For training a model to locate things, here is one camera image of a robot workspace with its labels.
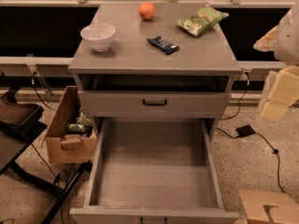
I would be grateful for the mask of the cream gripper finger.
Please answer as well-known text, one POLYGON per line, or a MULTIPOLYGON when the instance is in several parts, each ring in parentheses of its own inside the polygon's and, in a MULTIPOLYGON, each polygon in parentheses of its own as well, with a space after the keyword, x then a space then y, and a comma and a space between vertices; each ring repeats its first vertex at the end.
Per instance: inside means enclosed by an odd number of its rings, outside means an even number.
POLYGON ((275 26, 269 30, 263 37, 255 42, 253 48, 262 52, 273 51, 276 45, 277 29, 275 26))
POLYGON ((263 106, 261 118, 269 122, 276 122, 298 100, 299 67, 288 66, 277 73, 273 87, 263 106))

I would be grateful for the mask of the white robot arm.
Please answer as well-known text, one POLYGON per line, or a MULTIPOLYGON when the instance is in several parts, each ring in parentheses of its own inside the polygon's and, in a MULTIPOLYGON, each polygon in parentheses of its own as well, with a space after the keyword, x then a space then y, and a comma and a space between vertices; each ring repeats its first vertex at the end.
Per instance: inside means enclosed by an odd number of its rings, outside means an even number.
POLYGON ((299 100, 299 4, 257 40, 253 48, 273 51, 275 58, 286 64, 277 73, 260 115, 263 120, 276 122, 299 100))

